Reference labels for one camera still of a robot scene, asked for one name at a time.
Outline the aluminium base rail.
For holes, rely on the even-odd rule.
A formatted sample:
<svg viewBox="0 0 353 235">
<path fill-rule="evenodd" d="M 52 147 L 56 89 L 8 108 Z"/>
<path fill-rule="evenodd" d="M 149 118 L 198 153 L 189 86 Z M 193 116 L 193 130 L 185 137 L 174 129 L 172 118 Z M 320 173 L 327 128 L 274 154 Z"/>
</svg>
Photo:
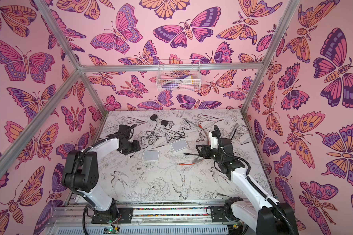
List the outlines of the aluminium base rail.
<svg viewBox="0 0 353 235">
<path fill-rule="evenodd" d="M 101 221 L 84 205 L 56 209 L 46 228 L 46 235 L 84 235 L 87 227 L 226 225 L 227 235 L 253 235 L 255 232 L 241 220 L 229 220 L 222 201 L 118 203 L 119 218 Z"/>
</svg>

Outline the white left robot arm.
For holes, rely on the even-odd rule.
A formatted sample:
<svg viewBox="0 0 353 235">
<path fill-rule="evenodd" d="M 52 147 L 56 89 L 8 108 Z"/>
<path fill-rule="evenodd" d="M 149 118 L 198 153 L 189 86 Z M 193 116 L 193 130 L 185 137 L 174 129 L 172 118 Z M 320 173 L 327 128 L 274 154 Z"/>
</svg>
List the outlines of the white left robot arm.
<svg viewBox="0 0 353 235">
<path fill-rule="evenodd" d="M 141 150 L 138 140 L 131 140 L 136 124 L 119 125 L 119 130 L 97 141 L 83 150 L 69 150 L 61 183 L 72 193 L 81 196 L 94 216 L 101 221 L 113 222 L 119 218 L 115 200 L 105 193 L 98 184 L 98 159 L 113 151 L 122 155 L 136 153 Z"/>
</svg>

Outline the black power adapter left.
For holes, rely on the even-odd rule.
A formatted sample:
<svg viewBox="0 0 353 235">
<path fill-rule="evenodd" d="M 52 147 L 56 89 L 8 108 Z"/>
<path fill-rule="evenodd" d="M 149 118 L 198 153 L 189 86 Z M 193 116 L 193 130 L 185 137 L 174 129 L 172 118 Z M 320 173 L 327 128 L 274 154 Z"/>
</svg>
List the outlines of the black power adapter left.
<svg viewBox="0 0 353 235">
<path fill-rule="evenodd" d="M 156 114 L 153 114 L 151 117 L 150 117 L 150 120 L 152 121 L 156 121 L 158 119 L 158 116 Z"/>
</svg>

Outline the white network switch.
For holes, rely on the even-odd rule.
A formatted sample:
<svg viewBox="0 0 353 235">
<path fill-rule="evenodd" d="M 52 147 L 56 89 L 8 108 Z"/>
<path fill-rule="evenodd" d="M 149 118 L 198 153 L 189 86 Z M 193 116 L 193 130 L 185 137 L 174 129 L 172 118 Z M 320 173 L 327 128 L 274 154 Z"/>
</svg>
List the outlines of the white network switch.
<svg viewBox="0 0 353 235">
<path fill-rule="evenodd" d="M 159 160 L 160 152 L 154 150 L 145 150 L 143 152 L 142 160 L 156 162 Z"/>
<path fill-rule="evenodd" d="M 181 150 L 187 149 L 188 143 L 185 139 L 180 139 L 171 143 L 171 148 L 174 152 L 179 152 Z"/>
</svg>

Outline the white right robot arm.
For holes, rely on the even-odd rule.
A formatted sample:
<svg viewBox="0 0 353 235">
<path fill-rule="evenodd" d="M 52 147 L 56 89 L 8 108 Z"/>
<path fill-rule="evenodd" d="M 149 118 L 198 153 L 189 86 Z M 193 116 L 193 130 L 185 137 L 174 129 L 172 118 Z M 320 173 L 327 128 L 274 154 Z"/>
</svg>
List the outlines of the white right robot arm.
<svg viewBox="0 0 353 235">
<path fill-rule="evenodd" d="M 197 145 L 196 149 L 199 156 L 212 159 L 246 197 L 226 201 L 227 217 L 230 220 L 243 221 L 258 235 L 299 233 L 291 206 L 280 203 L 250 175 L 250 164 L 234 155 L 230 139 L 213 137 L 208 145 Z"/>
</svg>

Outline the black power adapter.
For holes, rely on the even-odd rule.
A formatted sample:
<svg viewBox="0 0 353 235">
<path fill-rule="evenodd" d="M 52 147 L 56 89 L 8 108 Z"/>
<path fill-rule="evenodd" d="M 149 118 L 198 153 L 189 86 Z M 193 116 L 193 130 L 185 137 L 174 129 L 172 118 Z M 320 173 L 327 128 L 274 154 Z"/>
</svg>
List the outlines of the black power adapter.
<svg viewBox="0 0 353 235">
<path fill-rule="evenodd" d="M 167 126 L 167 125 L 169 124 L 169 121 L 167 121 L 167 120 L 162 120 L 162 121 L 160 122 L 160 124 L 161 124 L 162 126 Z"/>
<path fill-rule="evenodd" d="M 158 119 L 158 116 L 156 114 L 153 114 L 151 117 L 150 117 L 150 120 L 152 121 L 156 121 Z"/>
</svg>

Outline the black power adapter right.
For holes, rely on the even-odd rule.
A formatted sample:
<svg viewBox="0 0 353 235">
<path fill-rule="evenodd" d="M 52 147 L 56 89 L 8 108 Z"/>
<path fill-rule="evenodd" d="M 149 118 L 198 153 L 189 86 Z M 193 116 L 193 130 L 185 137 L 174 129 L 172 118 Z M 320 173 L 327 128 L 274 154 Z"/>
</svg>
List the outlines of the black power adapter right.
<svg viewBox="0 0 353 235">
<path fill-rule="evenodd" d="M 161 124 L 162 126 L 167 126 L 167 125 L 169 124 L 169 121 L 167 121 L 167 120 L 162 120 L 162 121 L 160 122 L 160 124 Z"/>
</svg>

